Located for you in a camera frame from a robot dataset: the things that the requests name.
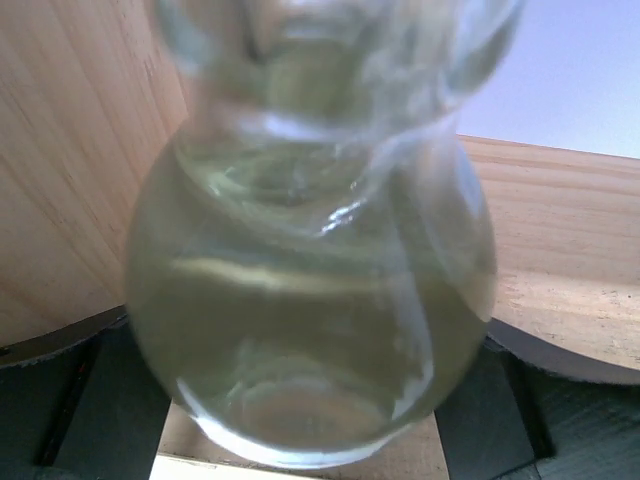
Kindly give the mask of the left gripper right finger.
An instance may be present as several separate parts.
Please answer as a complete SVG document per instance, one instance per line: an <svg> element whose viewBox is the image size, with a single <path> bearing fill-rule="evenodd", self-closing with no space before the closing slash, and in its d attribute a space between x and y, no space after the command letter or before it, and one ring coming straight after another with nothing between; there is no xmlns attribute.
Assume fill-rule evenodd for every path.
<svg viewBox="0 0 640 480"><path fill-rule="evenodd" d="M636 479L639 373L494 319L435 412L452 479Z"/></svg>

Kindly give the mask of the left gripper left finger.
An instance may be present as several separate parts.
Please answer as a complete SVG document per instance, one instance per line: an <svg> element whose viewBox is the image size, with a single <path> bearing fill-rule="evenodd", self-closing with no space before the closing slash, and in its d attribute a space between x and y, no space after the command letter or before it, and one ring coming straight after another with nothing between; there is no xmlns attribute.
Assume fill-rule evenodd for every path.
<svg viewBox="0 0 640 480"><path fill-rule="evenodd" d="M4 479L147 479L170 399L121 307L1 349Z"/></svg>

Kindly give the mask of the clear glass bottle front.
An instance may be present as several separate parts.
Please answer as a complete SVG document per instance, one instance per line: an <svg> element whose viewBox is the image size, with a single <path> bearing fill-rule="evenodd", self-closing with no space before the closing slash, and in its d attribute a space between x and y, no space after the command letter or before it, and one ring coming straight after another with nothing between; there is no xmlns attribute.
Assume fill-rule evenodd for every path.
<svg viewBox="0 0 640 480"><path fill-rule="evenodd" d="M520 1L153 1L186 120L129 228L126 309L172 399L270 467L371 456L454 390L497 286L456 134Z"/></svg>

